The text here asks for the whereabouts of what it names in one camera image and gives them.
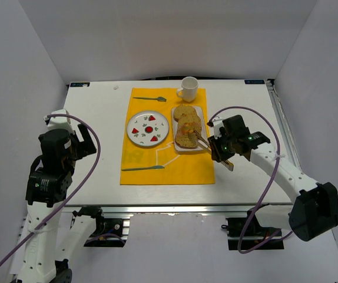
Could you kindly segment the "yellow cloth placemat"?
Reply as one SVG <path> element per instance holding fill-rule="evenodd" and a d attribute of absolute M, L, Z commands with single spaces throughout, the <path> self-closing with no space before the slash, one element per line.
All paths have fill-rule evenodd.
<path fill-rule="evenodd" d="M 164 97 L 166 102 L 139 100 L 134 97 Z M 121 169 L 164 166 L 165 169 L 121 172 L 122 185 L 212 185 L 215 183 L 214 164 L 209 154 L 177 153 L 174 148 L 171 109 L 187 103 L 177 97 L 174 88 L 133 88 L 127 108 L 125 127 L 130 118 L 141 111 L 157 111 L 164 115 L 170 129 L 166 139 L 155 147 L 138 147 L 124 134 Z"/>

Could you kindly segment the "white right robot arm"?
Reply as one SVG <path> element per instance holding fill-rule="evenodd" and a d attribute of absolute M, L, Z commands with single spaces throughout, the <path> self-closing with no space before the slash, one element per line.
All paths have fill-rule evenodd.
<path fill-rule="evenodd" d="M 214 161 L 226 162 L 235 154 L 245 157 L 273 177 L 291 201 L 290 205 L 262 203 L 257 210 L 250 209 L 248 215 L 256 224 L 290 230 L 305 242 L 338 226 L 338 192 L 334 185 L 305 175 L 276 153 L 267 136 L 259 131 L 251 133 L 240 115 L 227 119 L 217 116 L 209 126 L 214 129 L 208 138 Z"/>

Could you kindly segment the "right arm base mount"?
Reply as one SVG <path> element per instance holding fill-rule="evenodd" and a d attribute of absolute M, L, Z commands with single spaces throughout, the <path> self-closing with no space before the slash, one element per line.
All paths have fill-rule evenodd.
<path fill-rule="evenodd" d="M 222 206 L 225 209 L 225 223 L 221 225 L 221 230 L 227 235 L 227 243 L 229 251 L 238 251 L 238 241 L 240 234 L 243 230 L 245 222 L 253 209 L 252 206 L 245 205 L 228 205 Z M 251 249 L 256 245 L 263 242 L 274 234 L 276 228 L 261 226 L 256 217 L 253 218 L 251 223 L 244 234 L 241 249 L 243 251 Z M 284 242 L 281 239 L 283 237 L 282 231 L 280 231 L 275 237 L 273 237 L 266 244 L 257 248 L 257 250 L 284 250 Z"/>

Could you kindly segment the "right side aluminium rail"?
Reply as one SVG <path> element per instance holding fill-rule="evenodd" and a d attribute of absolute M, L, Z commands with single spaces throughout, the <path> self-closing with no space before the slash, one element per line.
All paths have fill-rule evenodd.
<path fill-rule="evenodd" d="M 293 134 L 289 126 L 289 123 L 287 121 L 287 117 L 284 113 L 284 109 L 281 104 L 279 95 L 275 88 L 275 79 L 271 79 L 271 78 L 267 79 L 266 87 L 269 92 L 269 96 L 270 96 L 271 103 L 274 108 L 276 119 L 279 124 L 281 135 L 283 136 L 284 146 L 286 148 L 288 158 L 298 169 L 301 170 L 301 165 L 299 161 L 299 156 L 297 154 L 297 149 L 296 149 L 296 145 L 294 142 Z"/>

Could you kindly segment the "teal knife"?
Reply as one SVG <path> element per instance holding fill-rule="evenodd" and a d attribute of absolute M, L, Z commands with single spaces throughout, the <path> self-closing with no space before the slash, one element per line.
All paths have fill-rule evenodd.
<path fill-rule="evenodd" d="M 164 166 L 161 165 L 155 165 L 155 166 L 149 166 L 149 167 L 133 167 L 133 168 L 125 168 L 121 169 L 123 172 L 129 172 L 129 171 L 139 171 L 139 170 L 155 170 L 155 169 L 165 169 Z"/>

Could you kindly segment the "white mug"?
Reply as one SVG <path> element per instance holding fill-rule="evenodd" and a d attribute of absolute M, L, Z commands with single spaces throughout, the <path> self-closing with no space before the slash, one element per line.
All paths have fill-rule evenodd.
<path fill-rule="evenodd" d="M 176 95 L 182 100 L 190 103 L 195 100 L 198 91 L 198 80 L 194 77 L 185 77 L 181 81 L 181 87 L 177 89 Z"/>

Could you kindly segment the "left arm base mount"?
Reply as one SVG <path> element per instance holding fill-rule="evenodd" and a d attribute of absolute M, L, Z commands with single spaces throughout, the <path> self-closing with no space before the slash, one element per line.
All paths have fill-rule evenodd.
<path fill-rule="evenodd" d="M 102 211 L 101 207 L 83 206 L 79 211 L 72 211 L 71 227 L 75 221 L 83 215 L 90 216 L 95 219 L 95 231 L 86 240 L 85 247 L 102 247 L 102 248 L 123 248 L 128 232 L 128 220 L 108 216 Z"/>

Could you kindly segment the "orange topped bread slice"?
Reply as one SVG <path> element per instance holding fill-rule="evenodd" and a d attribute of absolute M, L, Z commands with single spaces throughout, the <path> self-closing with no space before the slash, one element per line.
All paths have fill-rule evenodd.
<path fill-rule="evenodd" d="M 177 135 L 187 136 L 189 133 L 201 133 L 201 123 L 196 121 L 178 123 Z"/>

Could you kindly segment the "teal fork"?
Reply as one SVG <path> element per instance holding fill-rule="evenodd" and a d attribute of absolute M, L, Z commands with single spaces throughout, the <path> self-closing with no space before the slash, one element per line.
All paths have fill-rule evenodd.
<path fill-rule="evenodd" d="M 164 97 L 134 97 L 134 99 L 139 99 L 139 100 L 154 100 L 154 101 L 159 101 L 159 102 L 166 102 L 167 99 Z"/>

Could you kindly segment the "front bread slice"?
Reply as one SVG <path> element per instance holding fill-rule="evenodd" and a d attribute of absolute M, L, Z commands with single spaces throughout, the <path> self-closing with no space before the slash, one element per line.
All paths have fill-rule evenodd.
<path fill-rule="evenodd" d="M 198 147 L 197 136 L 195 133 L 177 133 L 174 141 L 177 146 L 184 149 L 195 149 Z"/>

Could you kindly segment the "rear bread slice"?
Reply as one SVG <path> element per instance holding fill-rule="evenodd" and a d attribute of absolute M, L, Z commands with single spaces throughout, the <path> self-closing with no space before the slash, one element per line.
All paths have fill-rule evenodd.
<path fill-rule="evenodd" d="M 175 121 L 179 121 L 182 116 L 196 115 L 194 107 L 180 104 L 174 109 L 173 117 Z"/>

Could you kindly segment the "round watermelon pattern plate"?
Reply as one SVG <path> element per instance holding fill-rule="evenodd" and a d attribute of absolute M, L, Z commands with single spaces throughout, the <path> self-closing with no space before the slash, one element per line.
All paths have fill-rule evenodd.
<path fill-rule="evenodd" d="M 170 125 L 157 111 L 141 111 L 134 114 L 126 125 L 129 140 L 138 147 L 155 147 L 169 134 Z"/>

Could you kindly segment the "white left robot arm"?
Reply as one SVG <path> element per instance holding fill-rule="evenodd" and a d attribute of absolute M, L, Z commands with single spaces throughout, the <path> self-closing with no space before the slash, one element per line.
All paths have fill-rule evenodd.
<path fill-rule="evenodd" d="M 38 139 L 41 155 L 31 165 L 25 200 L 28 235 L 21 270 L 15 282 L 70 282 L 74 262 L 97 227 L 98 209 L 76 213 L 78 220 L 57 244 L 62 209 L 74 197 L 68 194 L 77 161 L 96 155 L 101 145 L 92 128 L 65 109 L 44 118 L 48 130 Z"/>

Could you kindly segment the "aluminium table edge rail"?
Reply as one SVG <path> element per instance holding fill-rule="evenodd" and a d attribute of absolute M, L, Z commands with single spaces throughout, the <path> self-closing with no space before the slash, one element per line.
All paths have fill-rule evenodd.
<path fill-rule="evenodd" d="M 218 205 L 148 205 L 148 206 L 101 206 L 104 213 L 136 214 L 136 213 L 233 213 L 245 212 L 254 207 L 248 204 L 218 204 Z"/>

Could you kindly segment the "middle bread slice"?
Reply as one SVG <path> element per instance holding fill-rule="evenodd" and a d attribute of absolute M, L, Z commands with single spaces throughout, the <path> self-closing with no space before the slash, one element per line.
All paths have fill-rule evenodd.
<path fill-rule="evenodd" d="M 197 123 L 201 125 L 201 119 L 199 118 L 198 115 L 193 115 L 193 114 L 183 114 L 179 119 L 178 119 L 178 125 L 181 126 L 183 124 L 193 124 Z"/>

